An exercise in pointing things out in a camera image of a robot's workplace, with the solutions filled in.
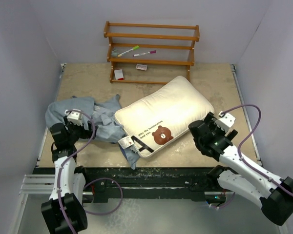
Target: marker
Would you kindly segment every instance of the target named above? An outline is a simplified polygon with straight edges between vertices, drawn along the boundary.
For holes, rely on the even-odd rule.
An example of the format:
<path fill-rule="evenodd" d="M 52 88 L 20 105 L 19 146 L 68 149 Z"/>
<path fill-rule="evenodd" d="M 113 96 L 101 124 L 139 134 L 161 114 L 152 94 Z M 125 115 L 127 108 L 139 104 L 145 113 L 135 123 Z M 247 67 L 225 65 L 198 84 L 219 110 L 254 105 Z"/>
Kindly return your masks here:
<path fill-rule="evenodd" d="M 145 53 L 140 53 L 140 54 L 136 54 L 136 55 L 133 55 L 134 57 L 137 57 L 137 56 L 141 56 L 141 55 L 146 55 L 146 54 L 154 54 L 156 53 L 156 50 L 152 50 L 152 51 L 149 51 L 149 52 L 145 52 Z"/>
<path fill-rule="evenodd" d="M 128 52 L 133 51 L 133 50 L 138 49 L 138 48 L 139 48 L 139 46 L 136 45 L 136 46 L 134 46 L 133 48 L 131 48 L 130 50 L 127 50 L 127 51 L 125 51 L 125 52 L 119 54 L 117 57 L 121 57 L 122 55 L 127 54 Z"/>

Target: table surface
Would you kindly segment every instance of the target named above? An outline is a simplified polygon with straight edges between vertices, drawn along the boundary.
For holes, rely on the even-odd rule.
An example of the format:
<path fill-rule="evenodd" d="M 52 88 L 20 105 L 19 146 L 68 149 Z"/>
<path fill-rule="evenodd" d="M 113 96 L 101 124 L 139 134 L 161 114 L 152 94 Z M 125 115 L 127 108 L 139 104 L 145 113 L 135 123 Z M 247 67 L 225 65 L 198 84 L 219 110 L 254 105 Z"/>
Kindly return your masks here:
<path fill-rule="evenodd" d="M 68 64 L 62 77 L 57 100 L 72 96 L 92 96 L 96 102 L 104 102 L 116 94 L 121 96 L 120 103 L 126 107 L 135 101 L 160 89 L 157 84 L 110 83 L 109 63 Z M 125 79 L 170 81 L 176 76 L 186 76 L 184 66 L 150 65 L 147 71 L 135 69 L 135 64 L 122 64 Z M 201 64 L 191 67 L 191 84 L 215 108 L 215 113 L 241 104 L 238 90 L 229 64 Z M 239 134 L 233 140 L 238 145 L 250 132 L 243 109 L 231 112 L 236 117 L 234 128 Z M 47 133 L 39 167 L 54 167 L 51 160 L 50 132 Z M 84 142 L 77 142 L 79 149 Z M 252 139 L 248 139 L 242 152 L 256 161 Z M 129 167 L 118 145 L 105 142 L 92 142 L 78 154 L 77 164 L 85 167 Z M 214 167 L 219 164 L 213 158 L 203 156 L 196 148 L 190 132 L 180 137 L 150 158 L 140 158 L 137 167 Z"/>

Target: blue cloth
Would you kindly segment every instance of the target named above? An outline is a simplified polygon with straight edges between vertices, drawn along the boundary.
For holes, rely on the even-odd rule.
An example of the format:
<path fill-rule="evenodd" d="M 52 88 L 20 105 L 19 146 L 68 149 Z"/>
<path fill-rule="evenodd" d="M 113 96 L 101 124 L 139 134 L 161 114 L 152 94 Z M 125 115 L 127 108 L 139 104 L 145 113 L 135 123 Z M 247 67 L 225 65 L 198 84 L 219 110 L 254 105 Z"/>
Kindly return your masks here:
<path fill-rule="evenodd" d="M 119 95 L 114 96 L 104 103 L 96 103 L 93 97 L 74 97 L 71 99 L 56 101 L 48 106 L 45 113 L 45 121 L 48 128 L 56 123 L 64 123 L 63 117 L 66 110 L 78 109 L 92 117 L 96 126 L 98 126 L 96 138 L 94 140 L 110 143 L 117 143 L 126 136 L 123 126 L 118 123 L 114 117 L 116 111 L 122 107 L 119 103 Z M 88 128 L 88 119 L 83 116 L 83 124 L 86 130 Z M 136 168 L 136 162 L 139 155 L 129 148 L 122 149 L 124 157 L 132 169 Z"/>

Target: pillow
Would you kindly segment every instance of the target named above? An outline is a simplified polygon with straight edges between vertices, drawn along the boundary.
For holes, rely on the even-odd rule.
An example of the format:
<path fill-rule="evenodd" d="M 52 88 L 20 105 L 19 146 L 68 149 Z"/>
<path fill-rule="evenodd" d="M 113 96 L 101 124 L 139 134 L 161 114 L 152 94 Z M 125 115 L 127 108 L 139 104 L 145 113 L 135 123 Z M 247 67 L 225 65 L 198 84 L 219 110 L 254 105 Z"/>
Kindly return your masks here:
<path fill-rule="evenodd" d="M 188 125 L 214 112 L 190 82 L 178 76 L 155 93 L 118 110 L 116 120 L 141 157 L 150 157 L 188 131 Z"/>

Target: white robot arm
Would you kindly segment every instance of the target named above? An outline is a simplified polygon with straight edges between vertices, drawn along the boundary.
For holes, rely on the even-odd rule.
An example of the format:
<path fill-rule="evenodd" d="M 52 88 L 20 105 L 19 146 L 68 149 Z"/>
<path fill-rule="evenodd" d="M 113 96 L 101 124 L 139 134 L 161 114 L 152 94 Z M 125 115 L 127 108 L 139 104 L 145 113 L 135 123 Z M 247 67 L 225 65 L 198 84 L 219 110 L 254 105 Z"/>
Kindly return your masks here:
<path fill-rule="evenodd" d="M 79 110 L 71 111 L 64 117 L 65 124 L 56 123 L 50 128 L 56 146 L 56 149 L 53 145 L 51 147 L 55 182 L 49 201 L 42 204 L 41 211 L 51 234 L 71 233 L 72 228 L 79 232 L 87 228 L 82 205 L 85 171 L 82 166 L 76 167 L 78 151 L 74 144 L 79 138 L 93 139 L 96 129 L 92 130 L 88 123 L 89 130 L 85 130 L 81 119 Z M 65 221 L 61 205 L 65 207 L 71 227 Z"/>
<path fill-rule="evenodd" d="M 231 142 L 237 131 L 228 133 L 235 117 L 222 112 L 219 117 L 216 119 L 209 113 L 204 120 L 189 125 L 197 149 L 229 167 L 218 165 L 211 170 L 208 175 L 211 183 L 252 201 L 270 221 L 283 225 L 293 213 L 293 197 L 280 187 L 293 194 L 293 179 L 282 179 L 244 154 L 239 155 Z"/>

